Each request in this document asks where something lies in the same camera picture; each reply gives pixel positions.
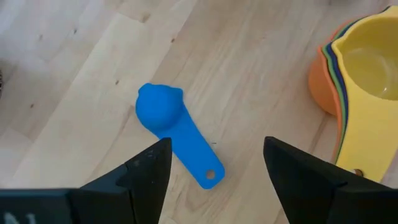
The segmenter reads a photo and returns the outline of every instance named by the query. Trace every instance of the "wooden floor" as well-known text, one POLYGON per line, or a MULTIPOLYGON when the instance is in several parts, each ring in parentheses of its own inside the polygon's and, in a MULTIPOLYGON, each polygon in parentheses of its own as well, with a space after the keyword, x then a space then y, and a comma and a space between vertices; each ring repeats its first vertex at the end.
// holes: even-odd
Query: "wooden floor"
POLYGON ((203 190, 174 157, 160 223, 287 223, 264 136, 330 159, 336 120, 307 89, 315 48, 394 2, 2 0, 0 186, 79 187, 131 158, 157 140, 137 90, 164 83, 184 89, 226 177, 203 190))

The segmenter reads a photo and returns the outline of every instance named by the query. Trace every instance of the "wood grain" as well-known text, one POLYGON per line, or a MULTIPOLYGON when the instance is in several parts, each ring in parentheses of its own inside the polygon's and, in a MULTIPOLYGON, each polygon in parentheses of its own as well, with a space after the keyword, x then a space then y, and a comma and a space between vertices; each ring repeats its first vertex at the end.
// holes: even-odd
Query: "wood grain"
POLYGON ((2 1, 0 186, 78 187, 141 152, 157 139, 135 115, 137 90, 164 83, 184 89, 226 177, 203 190, 173 156, 160 223, 288 223, 264 137, 331 159, 336 120, 311 99, 308 66, 341 23, 394 3, 2 1))

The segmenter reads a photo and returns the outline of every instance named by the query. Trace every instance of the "yellow measuring cup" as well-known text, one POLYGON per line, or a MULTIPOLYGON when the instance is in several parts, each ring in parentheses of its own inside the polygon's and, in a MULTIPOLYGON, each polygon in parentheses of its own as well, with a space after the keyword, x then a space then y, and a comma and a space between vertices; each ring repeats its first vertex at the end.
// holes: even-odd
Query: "yellow measuring cup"
POLYGON ((361 19, 331 46, 349 104, 336 165, 379 182, 398 148, 398 6, 361 19))

